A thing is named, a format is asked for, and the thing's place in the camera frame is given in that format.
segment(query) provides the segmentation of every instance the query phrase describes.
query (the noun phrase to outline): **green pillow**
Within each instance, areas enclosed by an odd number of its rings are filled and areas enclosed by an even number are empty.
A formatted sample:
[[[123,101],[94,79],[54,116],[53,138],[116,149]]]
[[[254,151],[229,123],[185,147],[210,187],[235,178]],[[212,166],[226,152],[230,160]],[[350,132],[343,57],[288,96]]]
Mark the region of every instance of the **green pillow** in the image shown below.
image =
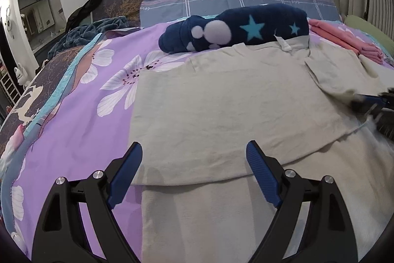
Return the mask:
[[[353,15],[346,17],[344,23],[349,27],[360,29],[364,33],[376,38],[376,40],[386,48],[390,55],[394,57],[394,42],[384,32],[362,18]]]

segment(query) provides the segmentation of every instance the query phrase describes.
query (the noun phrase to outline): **folded clothes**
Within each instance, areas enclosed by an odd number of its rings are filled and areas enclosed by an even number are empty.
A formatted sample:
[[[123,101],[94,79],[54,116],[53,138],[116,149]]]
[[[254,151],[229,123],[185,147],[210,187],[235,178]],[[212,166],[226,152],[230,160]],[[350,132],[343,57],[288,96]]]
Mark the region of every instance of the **folded clothes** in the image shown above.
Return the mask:
[[[87,45],[99,33],[114,29],[128,28],[129,22],[125,16],[105,18],[95,21],[92,24],[78,26],[57,42],[48,52],[48,60],[51,60],[57,53],[61,53],[73,47]]]
[[[212,19],[190,16],[167,27],[159,39],[165,53],[200,52],[208,49],[259,45],[309,34],[307,14],[285,4],[228,9]]]
[[[352,32],[344,31],[325,21],[310,19],[311,30],[329,41],[340,45],[356,54],[363,54],[378,64],[383,64],[384,54],[379,47],[372,43],[366,43],[357,38]]]

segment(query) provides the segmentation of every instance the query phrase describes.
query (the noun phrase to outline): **clothing tag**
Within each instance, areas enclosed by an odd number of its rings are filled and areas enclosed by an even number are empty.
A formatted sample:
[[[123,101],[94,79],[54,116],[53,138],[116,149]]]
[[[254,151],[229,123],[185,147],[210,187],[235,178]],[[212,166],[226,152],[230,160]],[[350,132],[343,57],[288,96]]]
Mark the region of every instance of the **clothing tag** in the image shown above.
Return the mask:
[[[276,40],[278,41],[282,51],[284,51],[284,52],[291,52],[292,51],[292,48],[290,47],[290,45],[287,44],[287,42],[282,37],[279,37],[276,35],[274,35],[274,36],[275,36]]]

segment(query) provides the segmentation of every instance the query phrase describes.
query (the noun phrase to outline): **blue gripper pad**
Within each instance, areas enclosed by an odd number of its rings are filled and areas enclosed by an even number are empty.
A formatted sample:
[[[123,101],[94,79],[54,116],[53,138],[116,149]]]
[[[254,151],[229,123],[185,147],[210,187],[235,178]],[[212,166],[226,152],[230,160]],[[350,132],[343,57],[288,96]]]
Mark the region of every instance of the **blue gripper pad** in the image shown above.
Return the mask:
[[[122,203],[141,162],[142,147],[137,143],[111,182],[111,192],[107,201],[111,209]]]
[[[266,162],[252,142],[246,145],[246,159],[267,202],[278,208],[282,204],[279,185]]]

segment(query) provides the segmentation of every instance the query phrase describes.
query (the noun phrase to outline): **white plush toy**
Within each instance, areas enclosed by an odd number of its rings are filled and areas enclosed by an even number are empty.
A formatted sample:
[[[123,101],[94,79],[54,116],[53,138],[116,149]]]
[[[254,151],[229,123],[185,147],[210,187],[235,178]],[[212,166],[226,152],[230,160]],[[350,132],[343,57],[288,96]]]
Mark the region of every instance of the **white plush toy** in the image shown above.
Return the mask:
[[[17,63],[16,67],[14,68],[14,72],[16,79],[18,80],[18,84],[23,86],[23,89],[26,89],[26,87],[29,86],[31,82],[26,69],[20,63]]]

